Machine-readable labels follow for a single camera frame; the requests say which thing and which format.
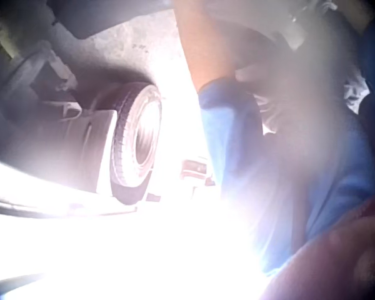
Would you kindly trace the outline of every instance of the blue shirt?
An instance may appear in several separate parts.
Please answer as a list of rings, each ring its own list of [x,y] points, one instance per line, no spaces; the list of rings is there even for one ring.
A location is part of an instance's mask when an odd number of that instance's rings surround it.
[[[199,93],[199,103],[221,197],[241,209],[262,270],[274,272],[292,256],[297,192],[274,151],[278,134],[263,135],[256,101],[235,80],[210,82]],[[355,116],[343,112],[342,118],[347,126],[339,136],[340,145],[308,182],[307,241],[375,194],[375,163],[367,138]]]

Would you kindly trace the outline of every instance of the rim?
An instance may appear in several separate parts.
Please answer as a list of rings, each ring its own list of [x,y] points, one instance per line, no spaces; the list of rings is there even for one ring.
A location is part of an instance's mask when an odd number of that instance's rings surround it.
[[[158,138],[160,111],[155,102],[149,103],[141,114],[135,134],[135,156],[139,166],[145,165],[153,153]]]

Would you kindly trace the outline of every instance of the wheel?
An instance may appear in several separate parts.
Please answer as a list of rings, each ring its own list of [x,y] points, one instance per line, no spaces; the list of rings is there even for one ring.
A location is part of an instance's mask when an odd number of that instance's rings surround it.
[[[154,164],[161,125],[160,93],[148,83],[128,83],[113,88],[98,108],[118,113],[110,158],[114,196],[123,203],[135,203],[130,199],[133,188],[148,185],[145,179]]]

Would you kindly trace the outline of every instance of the sleeve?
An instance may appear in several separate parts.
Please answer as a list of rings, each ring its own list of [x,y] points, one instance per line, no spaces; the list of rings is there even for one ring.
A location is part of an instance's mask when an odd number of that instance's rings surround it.
[[[259,108],[252,95],[227,78],[204,86],[199,104],[214,177],[223,187],[255,169],[264,157]]]

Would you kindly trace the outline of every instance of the man's arm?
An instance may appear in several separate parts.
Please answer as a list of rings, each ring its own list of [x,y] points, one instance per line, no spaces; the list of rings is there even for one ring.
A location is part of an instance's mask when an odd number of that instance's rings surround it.
[[[228,46],[208,16],[204,0],[174,0],[175,17],[196,91],[219,78],[234,78]]]

